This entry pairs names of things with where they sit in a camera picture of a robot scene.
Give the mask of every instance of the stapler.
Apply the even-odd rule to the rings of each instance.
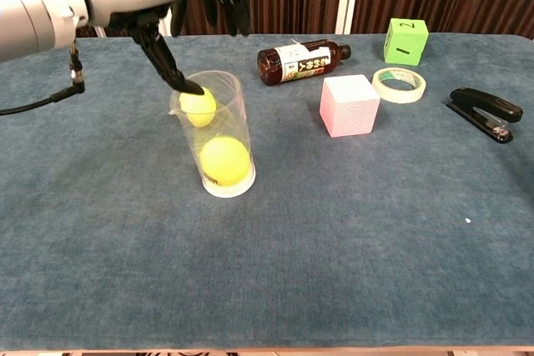
[[[519,106],[473,88],[455,89],[446,106],[498,143],[509,143],[513,139],[510,125],[523,116]]]

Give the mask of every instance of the transparent cylinder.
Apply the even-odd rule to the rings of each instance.
[[[204,95],[173,92],[170,114],[180,121],[205,189],[219,198],[239,196],[256,177],[241,83],[224,71],[187,79]]]

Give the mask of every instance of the roll of tape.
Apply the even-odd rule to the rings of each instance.
[[[408,91],[390,88],[384,84],[384,81],[389,79],[404,81],[414,88]],[[388,102],[413,103],[417,102],[421,99],[421,96],[423,96],[423,92],[426,88],[426,81],[418,73],[406,70],[405,68],[382,68],[373,76],[373,87],[380,94],[380,97]]]

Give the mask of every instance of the tennis ball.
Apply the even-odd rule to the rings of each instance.
[[[251,168],[247,148],[227,136],[210,139],[202,147],[199,161],[206,178],[225,187],[239,183]]]
[[[214,119],[217,102],[214,95],[202,87],[204,95],[181,93],[179,97],[180,108],[187,115],[187,119],[197,128],[202,128]]]

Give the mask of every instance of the plastic bottle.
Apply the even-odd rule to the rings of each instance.
[[[350,46],[326,39],[261,50],[258,71],[265,85],[275,85],[332,71],[351,55]]]

